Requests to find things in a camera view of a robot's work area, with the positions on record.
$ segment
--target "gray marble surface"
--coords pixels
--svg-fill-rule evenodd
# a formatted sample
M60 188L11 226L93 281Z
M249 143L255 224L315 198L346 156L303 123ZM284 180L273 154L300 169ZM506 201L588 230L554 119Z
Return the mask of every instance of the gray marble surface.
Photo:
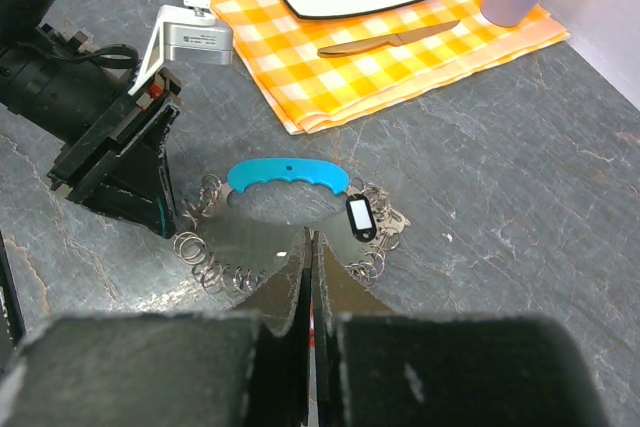
M180 0L58 0L57 28L143 49ZM579 343L614 425L640 425L640 113L558 45L347 126L291 137L242 63L174 65L169 143L178 197L257 156L332 160L384 186L412 221L375 294L400 312L538 312ZM220 310L171 242L59 199L60 143L0 109L0 228L30 328L70 311ZM321 187L273 183L238 208L329 216Z

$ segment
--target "white bracket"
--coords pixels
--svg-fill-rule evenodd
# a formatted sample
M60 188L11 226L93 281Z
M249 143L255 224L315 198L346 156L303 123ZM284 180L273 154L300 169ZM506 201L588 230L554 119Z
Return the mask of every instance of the white bracket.
M138 70L138 76L129 89L129 95L134 96L147 81L153 77L164 65L166 60L165 27L168 24L183 26L212 27L216 24L216 17L210 12L198 12L186 7L163 5L158 11L156 23L151 32L149 45Z

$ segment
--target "black key tag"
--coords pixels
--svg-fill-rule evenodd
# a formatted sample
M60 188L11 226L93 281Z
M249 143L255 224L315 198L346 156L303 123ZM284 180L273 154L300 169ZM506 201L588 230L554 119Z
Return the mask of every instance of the black key tag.
M353 194L347 198L347 215L353 236L360 242L371 242L376 238L378 228L371 212L369 199L362 194Z

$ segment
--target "knife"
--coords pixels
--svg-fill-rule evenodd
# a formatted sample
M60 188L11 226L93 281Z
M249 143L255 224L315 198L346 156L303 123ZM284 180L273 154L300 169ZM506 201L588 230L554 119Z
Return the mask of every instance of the knife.
M459 20L453 20L451 22L443 22L442 24L430 25L429 27L407 30L399 34L381 35L370 39L355 40L344 44L322 47L318 49L318 55L320 57L342 57L345 55L361 54L384 45L399 47L453 29L459 23Z

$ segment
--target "checkered cloth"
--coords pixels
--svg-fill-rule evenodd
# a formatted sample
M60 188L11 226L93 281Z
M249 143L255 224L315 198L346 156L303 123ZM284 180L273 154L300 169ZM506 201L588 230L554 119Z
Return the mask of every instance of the checkered cloth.
M291 134L377 112L567 37L536 7L513 29L490 24L481 0L427 0L350 19L302 20L283 0L212 0L235 47ZM402 47L320 58L320 47L460 19L453 30Z

